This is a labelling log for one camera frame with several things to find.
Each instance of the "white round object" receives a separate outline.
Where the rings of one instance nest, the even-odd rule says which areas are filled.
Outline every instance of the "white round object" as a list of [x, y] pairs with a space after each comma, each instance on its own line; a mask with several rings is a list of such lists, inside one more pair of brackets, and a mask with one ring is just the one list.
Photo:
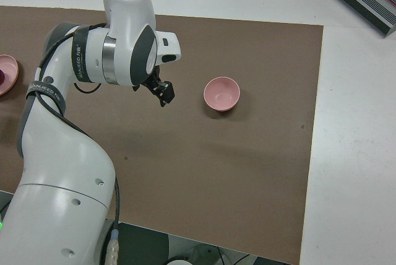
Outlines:
[[187, 262], [184, 260], [175, 260], [175, 261], [168, 263], [168, 265], [192, 265], [192, 264], [190, 262]]

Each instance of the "white tabletop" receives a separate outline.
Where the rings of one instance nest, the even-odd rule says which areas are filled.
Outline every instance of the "white tabletop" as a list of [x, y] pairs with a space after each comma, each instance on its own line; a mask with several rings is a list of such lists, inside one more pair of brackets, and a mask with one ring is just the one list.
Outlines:
[[[152, 1], [156, 14], [325, 26], [301, 264], [394, 264], [396, 33], [384, 38], [340, 0]], [[0, 5], [103, 10], [102, 0]]]

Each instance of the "white robotic arm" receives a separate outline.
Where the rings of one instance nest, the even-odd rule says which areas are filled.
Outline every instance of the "white robotic arm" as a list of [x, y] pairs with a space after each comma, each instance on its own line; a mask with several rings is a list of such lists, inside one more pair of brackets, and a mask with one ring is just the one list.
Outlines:
[[98, 264], [94, 250], [114, 166], [63, 117], [71, 84], [144, 85], [161, 106], [174, 97], [172, 84], [159, 78], [159, 65], [179, 59], [180, 47], [175, 34], [155, 31], [151, 0], [104, 4], [110, 28], [61, 24], [48, 37], [20, 124], [24, 172], [0, 230], [0, 264]]

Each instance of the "silver band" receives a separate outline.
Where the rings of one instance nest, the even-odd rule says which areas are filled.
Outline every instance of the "silver band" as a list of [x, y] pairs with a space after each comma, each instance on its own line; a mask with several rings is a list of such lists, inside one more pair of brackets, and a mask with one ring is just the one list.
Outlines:
[[109, 84], [118, 84], [116, 73], [114, 71], [114, 50], [116, 49], [116, 40], [106, 36], [103, 44], [102, 65], [103, 75]]

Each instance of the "pink plate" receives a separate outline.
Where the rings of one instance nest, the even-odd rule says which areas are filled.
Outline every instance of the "pink plate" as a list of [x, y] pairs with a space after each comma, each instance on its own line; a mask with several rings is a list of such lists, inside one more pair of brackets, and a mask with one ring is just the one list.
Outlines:
[[0, 84], [0, 96], [3, 96], [17, 82], [19, 73], [17, 61], [12, 56], [0, 55], [0, 71], [4, 74], [4, 81]]
[[227, 111], [236, 105], [240, 94], [235, 80], [229, 77], [216, 77], [206, 85], [204, 99], [210, 108]]

